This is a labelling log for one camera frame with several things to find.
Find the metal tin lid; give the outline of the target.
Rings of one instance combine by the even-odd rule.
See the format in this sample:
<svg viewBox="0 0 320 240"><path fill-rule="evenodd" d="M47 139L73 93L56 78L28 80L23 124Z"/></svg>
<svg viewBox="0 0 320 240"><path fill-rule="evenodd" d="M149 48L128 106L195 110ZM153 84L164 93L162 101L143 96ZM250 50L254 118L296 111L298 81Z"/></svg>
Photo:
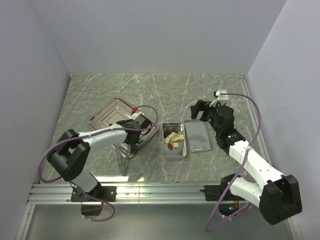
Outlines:
<svg viewBox="0 0 320 240"><path fill-rule="evenodd" d="M207 152L212 149L209 133L203 121L189 119L184 121L184 125L191 152Z"/></svg>

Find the steel tongs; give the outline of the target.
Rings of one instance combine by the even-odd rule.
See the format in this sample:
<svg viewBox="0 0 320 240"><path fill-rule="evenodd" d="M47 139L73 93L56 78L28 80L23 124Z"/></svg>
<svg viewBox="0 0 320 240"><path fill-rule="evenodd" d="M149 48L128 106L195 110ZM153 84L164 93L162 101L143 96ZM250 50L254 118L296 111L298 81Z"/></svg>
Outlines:
<svg viewBox="0 0 320 240"><path fill-rule="evenodd" d="M129 155L131 153L131 146L128 145L128 148L126 150L125 156L122 156L119 151L119 145L115 145L115 151L116 151L116 157L118 162L118 168L122 176L127 175L127 168L128 168L128 160Z"/></svg>

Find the brown oval chocolate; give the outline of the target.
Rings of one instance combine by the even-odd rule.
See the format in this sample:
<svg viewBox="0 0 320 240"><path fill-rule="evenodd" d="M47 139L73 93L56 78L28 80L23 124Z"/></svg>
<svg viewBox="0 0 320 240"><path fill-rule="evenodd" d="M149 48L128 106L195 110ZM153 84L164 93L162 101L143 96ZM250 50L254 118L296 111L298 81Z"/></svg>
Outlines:
<svg viewBox="0 0 320 240"><path fill-rule="evenodd" d="M168 144L167 144L167 148L168 148L170 151L172 151L172 150L173 150L173 145L172 145L171 143L168 143Z"/></svg>

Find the white round chocolate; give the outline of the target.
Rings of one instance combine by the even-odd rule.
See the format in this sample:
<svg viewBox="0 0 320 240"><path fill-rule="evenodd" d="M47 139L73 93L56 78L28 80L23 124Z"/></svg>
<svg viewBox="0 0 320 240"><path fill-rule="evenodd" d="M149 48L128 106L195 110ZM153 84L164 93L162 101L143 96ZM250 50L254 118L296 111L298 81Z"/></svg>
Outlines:
<svg viewBox="0 0 320 240"><path fill-rule="evenodd" d="M172 132L165 138L165 144L168 144L169 142L178 142L179 141L179 135L175 132Z"/></svg>

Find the metal tin box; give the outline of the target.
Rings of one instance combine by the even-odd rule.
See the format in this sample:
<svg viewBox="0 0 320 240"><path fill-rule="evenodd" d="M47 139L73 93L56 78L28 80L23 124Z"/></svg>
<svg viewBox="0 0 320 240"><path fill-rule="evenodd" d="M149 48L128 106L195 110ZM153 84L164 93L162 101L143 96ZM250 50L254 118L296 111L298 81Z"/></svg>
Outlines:
<svg viewBox="0 0 320 240"><path fill-rule="evenodd" d="M183 160L187 157L187 143L186 143L186 134L185 134L185 126L182 122L164 122L162 124L162 154L166 160ZM169 150L167 144L165 144L164 132L167 132L169 128L178 128L178 135L184 135L183 141L179 142L179 148L174 149L174 142L170 141L173 149Z"/></svg>

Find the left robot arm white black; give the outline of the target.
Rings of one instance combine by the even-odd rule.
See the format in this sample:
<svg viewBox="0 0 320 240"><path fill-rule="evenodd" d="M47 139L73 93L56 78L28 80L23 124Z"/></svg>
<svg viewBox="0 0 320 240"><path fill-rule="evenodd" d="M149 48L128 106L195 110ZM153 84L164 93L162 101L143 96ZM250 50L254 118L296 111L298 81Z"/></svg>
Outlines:
<svg viewBox="0 0 320 240"><path fill-rule="evenodd" d="M95 201L102 198L103 191L99 181L84 170L89 154L111 145L139 144L142 132L153 126L143 114L138 114L100 130L78 133L70 129L48 152L46 159L64 181L77 186L89 201Z"/></svg>

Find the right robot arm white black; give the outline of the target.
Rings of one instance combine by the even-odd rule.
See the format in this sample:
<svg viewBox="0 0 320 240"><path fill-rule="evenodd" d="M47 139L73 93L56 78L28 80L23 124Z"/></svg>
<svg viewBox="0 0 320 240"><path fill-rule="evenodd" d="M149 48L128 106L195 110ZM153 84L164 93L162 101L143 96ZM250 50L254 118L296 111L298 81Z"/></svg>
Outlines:
<svg viewBox="0 0 320 240"><path fill-rule="evenodd" d="M234 110L217 102L212 104L202 99L190 107L191 118L208 122L215 133L220 149L236 160L255 180L251 183L235 173L221 179L220 189L213 191L206 185L205 197L222 201L241 198L259 208L263 218L275 225L302 212L302 200L298 180L293 175L284 175L265 161L235 128Z"/></svg>

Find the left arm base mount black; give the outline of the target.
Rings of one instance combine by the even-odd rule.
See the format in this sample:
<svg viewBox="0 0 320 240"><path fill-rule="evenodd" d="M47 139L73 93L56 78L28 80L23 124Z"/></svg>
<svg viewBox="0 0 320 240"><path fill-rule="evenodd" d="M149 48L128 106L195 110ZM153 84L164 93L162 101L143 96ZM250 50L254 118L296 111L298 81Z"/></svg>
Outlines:
<svg viewBox="0 0 320 240"><path fill-rule="evenodd" d="M115 216L116 209L110 202L113 203L116 200L116 186L102 186L98 183L90 192L85 192L72 181L70 182L70 186L73 189L70 201L81 203L80 211L84 219L91 222L104 222ZM111 208L110 216L98 219L98 216L106 206Z"/></svg>

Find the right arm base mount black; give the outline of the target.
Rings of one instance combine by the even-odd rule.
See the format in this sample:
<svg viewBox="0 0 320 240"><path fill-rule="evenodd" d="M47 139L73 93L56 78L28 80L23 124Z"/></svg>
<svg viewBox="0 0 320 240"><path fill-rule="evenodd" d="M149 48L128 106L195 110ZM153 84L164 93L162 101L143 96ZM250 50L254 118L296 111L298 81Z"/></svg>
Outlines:
<svg viewBox="0 0 320 240"><path fill-rule="evenodd" d="M204 193L207 202L218 201L223 193L220 185L205 185L203 189L199 190ZM228 217L240 209L240 197L231 194L230 191L223 197L221 204L218 206L218 212L225 217Z"/></svg>

